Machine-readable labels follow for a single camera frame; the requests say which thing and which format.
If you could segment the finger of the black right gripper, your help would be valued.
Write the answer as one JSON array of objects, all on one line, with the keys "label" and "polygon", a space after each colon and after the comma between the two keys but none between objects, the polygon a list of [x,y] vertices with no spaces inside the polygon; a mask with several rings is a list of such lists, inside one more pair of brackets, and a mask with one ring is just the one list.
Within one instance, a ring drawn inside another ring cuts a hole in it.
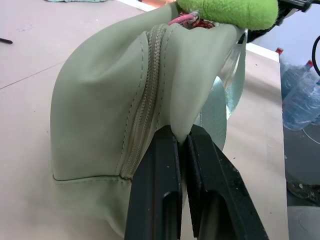
[{"label": "finger of the black right gripper", "polygon": [[289,3],[284,0],[278,0],[278,16],[275,23],[268,29],[264,30],[249,30],[247,34],[247,42],[253,42],[255,39],[267,34],[276,26],[280,26],[284,19],[289,15],[291,10],[293,9]]}]

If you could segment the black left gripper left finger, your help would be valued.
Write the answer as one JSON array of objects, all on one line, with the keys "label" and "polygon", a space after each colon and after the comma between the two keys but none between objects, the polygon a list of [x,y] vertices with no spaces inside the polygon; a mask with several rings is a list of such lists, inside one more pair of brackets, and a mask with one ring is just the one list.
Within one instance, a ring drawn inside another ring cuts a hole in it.
[{"label": "black left gripper left finger", "polygon": [[133,175],[124,239],[180,239],[182,206],[178,142],[166,125],[154,134]]}]

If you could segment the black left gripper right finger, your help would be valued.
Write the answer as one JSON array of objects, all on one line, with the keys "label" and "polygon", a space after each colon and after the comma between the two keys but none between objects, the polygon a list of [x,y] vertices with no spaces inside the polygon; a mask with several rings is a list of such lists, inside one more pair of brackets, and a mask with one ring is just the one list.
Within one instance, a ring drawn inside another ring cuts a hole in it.
[{"label": "black left gripper right finger", "polygon": [[193,236],[198,240],[267,240],[240,172],[207,131],[193,125],[184,149]]}]

